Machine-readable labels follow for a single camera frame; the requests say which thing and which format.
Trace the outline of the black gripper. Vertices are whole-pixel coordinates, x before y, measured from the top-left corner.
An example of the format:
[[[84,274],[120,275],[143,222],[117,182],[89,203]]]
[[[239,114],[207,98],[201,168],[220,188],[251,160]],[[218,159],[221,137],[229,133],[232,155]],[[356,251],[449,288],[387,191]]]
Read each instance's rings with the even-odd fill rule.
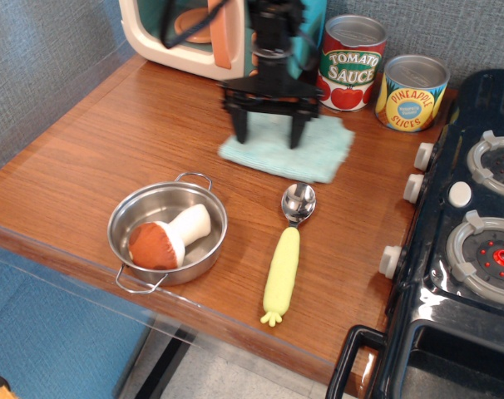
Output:
[[[248,136],[248,114],[292,116],[289,148],[299,146],[306,123],[319,116],[320,90],[289,73],[291,52],[253,50],[253,75],[222,81],[224,108],[230,113],[236,139]]]

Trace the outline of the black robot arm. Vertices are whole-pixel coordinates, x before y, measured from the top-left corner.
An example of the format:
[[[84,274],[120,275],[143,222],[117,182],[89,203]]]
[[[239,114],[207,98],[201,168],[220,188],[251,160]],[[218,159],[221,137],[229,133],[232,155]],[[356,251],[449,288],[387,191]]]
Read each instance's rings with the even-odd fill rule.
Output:
[[[248,113],[290,116],[289,147],[296,148],[305,124],[319,116],[322,91],[289,74],[291,38],[307,36],[300,30],[304,5],[300,1],[249,1],[251,27],[256,33],[252,53],[259,65],[253,76],[222,81],[223,105],[229,112],[237,141],[248,136]]]

